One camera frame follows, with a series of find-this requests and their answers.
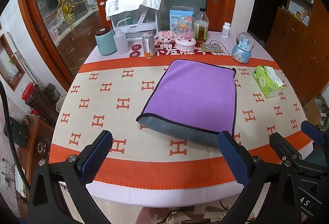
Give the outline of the blue duck carton box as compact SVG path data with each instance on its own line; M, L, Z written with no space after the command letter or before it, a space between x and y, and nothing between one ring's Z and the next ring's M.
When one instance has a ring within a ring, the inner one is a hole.
M170 30L177 34L178 19L182 16L192 16L194 15L193 8L184 6L173 6L169 10L169 27Z

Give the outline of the pink block cat figure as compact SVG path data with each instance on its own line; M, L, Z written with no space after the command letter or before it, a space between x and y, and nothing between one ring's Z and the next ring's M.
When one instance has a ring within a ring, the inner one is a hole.
M175 34L168 30L168 31L159 31L157 33L157 37L155 39L155 45L166 45L172 44L175 40Z

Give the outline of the glass bottle amber liquid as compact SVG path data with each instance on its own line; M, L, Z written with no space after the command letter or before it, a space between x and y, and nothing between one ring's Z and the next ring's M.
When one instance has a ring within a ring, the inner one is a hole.
M209 19L206 16L206 8L200 8L200 12L195 19L195 39L198 43L204 43L207 40Z

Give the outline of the teal cylindrical container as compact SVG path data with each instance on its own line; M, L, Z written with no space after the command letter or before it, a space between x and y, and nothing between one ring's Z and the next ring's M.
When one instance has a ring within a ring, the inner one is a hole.
M100 55L107 56L117 52L114 42L114 30L111 27L103 27L97 30L95 41Z

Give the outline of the silver orange can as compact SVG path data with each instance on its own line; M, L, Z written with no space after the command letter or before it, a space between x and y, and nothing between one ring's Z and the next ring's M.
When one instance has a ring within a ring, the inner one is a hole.
M153 34L146 33L142 36L144 57L152 59L156 56L155 41Z

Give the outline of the pink dome music box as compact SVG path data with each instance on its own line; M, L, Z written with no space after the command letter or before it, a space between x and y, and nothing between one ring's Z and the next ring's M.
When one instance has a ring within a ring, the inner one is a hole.
M181 16L177 24L175 47L182 52L192 52L195 45L195 19L192 16Z

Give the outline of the white pill bottle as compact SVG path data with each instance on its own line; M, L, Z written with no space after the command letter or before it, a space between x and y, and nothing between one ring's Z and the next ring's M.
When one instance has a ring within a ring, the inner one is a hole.
M228 22L225 22L222 26L222 32L221 36L225 39L229 38L230 36L230 29L231 29L231 24Z

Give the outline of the purple and grey towel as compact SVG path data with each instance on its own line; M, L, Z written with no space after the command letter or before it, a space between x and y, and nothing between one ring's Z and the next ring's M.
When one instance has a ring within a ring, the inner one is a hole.
M235 68L193 60L172 61L136 121L177 139L216 148L234 133Z

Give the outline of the gold blister pill card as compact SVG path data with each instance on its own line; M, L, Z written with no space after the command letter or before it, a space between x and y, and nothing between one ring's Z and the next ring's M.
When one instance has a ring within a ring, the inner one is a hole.
M223 53L220 43L202 43L200 45L203 52Z

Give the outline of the green tissue pack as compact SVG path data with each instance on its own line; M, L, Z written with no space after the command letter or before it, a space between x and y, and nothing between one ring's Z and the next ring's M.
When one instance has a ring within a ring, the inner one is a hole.
M253 78L266 98L278 96L284 89L284 83L270 66L257 66Z

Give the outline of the white squeeze bottle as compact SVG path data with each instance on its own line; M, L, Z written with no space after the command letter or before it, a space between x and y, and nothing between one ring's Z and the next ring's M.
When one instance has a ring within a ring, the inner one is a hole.
M115 30L113 38L119 54L125 54L129 51L126 35L121 29Z

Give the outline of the blue castle snow globe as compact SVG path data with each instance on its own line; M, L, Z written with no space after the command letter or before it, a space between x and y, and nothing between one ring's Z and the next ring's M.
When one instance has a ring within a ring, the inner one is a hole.
M247 64L251 59L251 51L254 47L255 40L247 32L241 32L236 37L236 44L233 47L231 56L239 63Z

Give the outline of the red white printed mat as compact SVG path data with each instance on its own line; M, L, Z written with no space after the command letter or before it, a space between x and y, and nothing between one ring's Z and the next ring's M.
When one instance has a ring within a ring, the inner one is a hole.
M156 56L162 56L162 55L214 55L214 56L229 56L230 53L226 49L226 47L219 41L217 40L211 40L210 43L220 43L221 47L223 49L223 53L212 53L212 52L203 52L200 43L197 43L195 45L195 49L192 52L182 52L178 50L175 47L175 43L173 42L172 44L166 44L166 45L155 45L156 49Z

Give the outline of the white appliance with cloth cover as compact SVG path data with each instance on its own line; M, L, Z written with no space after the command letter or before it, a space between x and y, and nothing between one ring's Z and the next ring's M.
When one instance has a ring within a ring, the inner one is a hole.
M162 0L107 0L105 15L114 30L121 30L132 42L140 40L144 34L156 37L161 7Z

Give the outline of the red lid jar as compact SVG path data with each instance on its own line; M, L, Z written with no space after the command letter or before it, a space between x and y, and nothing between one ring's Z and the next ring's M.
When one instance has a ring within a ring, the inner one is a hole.
M22 100L49 126L56 125L59 113L38 84L30 82L23 91Z

